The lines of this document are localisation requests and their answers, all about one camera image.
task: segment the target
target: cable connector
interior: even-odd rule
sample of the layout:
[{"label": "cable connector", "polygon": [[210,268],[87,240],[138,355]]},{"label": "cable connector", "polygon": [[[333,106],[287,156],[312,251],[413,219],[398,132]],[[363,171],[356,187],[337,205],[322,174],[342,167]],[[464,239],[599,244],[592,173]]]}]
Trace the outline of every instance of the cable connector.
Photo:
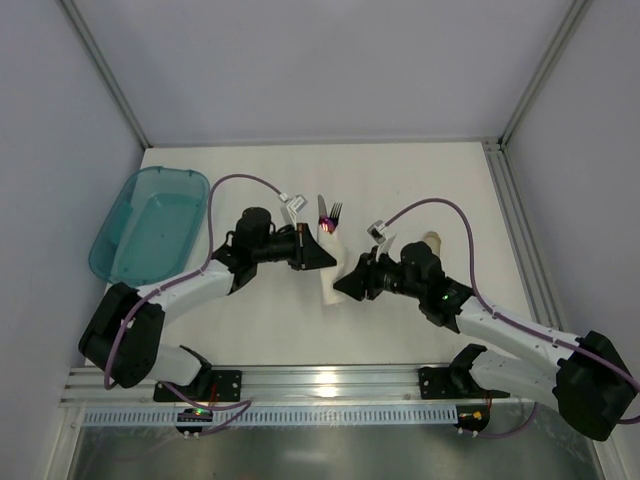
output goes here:
[{"label": "cable connector", "polygon": [[281,193],[278,197],[284,203],[280,210],[282,211],[285,223],[295,227],[298,213],[307,205],[307,199],[300,194],[290,198],[286,193]]},{"label": "cable connector", "polygon": [[389,229],[387,228],[386,223],[382,220],[378,220],[374,222],[369,228],[367,228],[367,233],[375,240],[378,244],[378,248],[376,249],[376,261],[380,259],[380,255],[384,253],[389,253],[391,249],[391,245],[393,241],[396,239],[395,235],[388,237]]},{"label": "cable connector", "polygon": [[382,220],[373,222],[373,224],[367,228],[367,233],[378,245],[382,245],[387,241],[387,225]]}]

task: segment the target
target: white table surface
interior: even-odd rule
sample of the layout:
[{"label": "white table surface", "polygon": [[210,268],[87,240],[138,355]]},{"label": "white table surface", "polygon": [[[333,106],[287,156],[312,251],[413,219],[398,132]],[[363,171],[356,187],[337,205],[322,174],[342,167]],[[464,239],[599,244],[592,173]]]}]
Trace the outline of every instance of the white table surface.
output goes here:
[{"label": "white table surface", "polygon": [[[309,205],[299,221],[314,225],[316,195],[344,202],[341,238],[352,251],[368,251],[366,228],[409,203],[445,197],[468,215],[476,240],[477,275],[485,296],[529,316],[527,302],[480,143],[304,145],[154,148],[142,167],[197,170],[213,182],[229,173],[261,176]],[[250,180],[230,180],[214,197],[216,245],[243,209],[268,208],[282,224],[280,202]],[[462,222],[445,206],[424,206],[394,224],[392,256],[434,230],[442,238],[448,275],[468,283],[468,247]],[[188,267],[206,254],[206,226]],[[383,293],[375,302],[325,307],[318,272],[285,263],[260,265],[257,277],[233,295],[213,300],[165,328],[163,341],[187,345],[220,365],[307,365],[448,362],[470,341],[430,324],[416,300]]]}]

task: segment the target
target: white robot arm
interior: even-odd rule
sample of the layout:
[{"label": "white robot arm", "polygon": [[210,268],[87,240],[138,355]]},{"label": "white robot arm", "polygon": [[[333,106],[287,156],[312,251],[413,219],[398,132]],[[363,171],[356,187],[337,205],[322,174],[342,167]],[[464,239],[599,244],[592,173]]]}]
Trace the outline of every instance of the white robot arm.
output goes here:
[{"label": "white robot arm", "polygon": [[[294,270],[336,265],[306,223],[288,224],[276,231],[270,213],[263,208],[245,210],[227,239],[213,252],[205,269],[181,273],[174,277],[176,281],[137,289],[124,283],[113,285],[80,340],[80,352],[124,388],[152,379],[175,384],[178,390],[184,387],[186,396],[194,392],[195,397],[206,395],[213,383],[211,365],[187,347],[160,344],[162,329],[196,305],[244,287],[255,277],[260,263],[286,261]],[[188,281],[178,281],[189,276]],[[172,283],[175,285],[163,290]],[[137,304],[141,305],[135,321],[117,341],[122,319]],[[115,356],[109,365],[114,345]]]},{"label": "white robot arm", "polygon": [[499,390],[557,410],[589,438],[608,438],[637,393],[612,371],[629,373],[609,339],[593,331],[581,338],[505,315],[472,288],[447,277],[424,242],[406,245],[399,262],[380,253],[384,242],[379,243],[334,283],[336,290],[358,301],[374,300],[383,291],[415,298],[435,325],[484,340],[515,357],[469,345],[444,372],[421,369],[422,398],[443,398],[443,391],[446,398],[482,398],[483,392]]}]

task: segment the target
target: metal fork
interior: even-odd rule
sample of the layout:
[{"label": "metal fork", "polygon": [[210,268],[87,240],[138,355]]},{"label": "metal fork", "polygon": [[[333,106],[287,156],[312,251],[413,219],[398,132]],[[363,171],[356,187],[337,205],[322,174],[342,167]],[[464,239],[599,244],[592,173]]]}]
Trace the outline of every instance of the metal fork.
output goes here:
[{"label": "metal fork", "polygon": [[329,220],[331,220],[334,230],[338,228],[341,212],[342,212],[342,202],[334,203],[333,207],[331,207],[331,213],[329,214]]}]

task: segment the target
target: white wall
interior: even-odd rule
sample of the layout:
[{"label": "white wall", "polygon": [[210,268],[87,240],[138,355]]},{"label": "white wall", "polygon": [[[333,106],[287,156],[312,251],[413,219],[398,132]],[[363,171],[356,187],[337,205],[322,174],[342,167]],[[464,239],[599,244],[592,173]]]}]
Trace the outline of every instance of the white wall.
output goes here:
[{"label": "white wall", "polygon": [[[571,326],[609,336],[636,377],[639,136],[640,4],[596,1],[510,151]],[[640,427],[620,429],[637,453]]]},{"label": "white wall", "polygon": [[53,0],[0,6],[0,477],[30,479],[104,284],[87,255],[141,149]]},{"label": "white wall", "polygon": [[570,0],[76,0],[153,145],[498,136]]}]

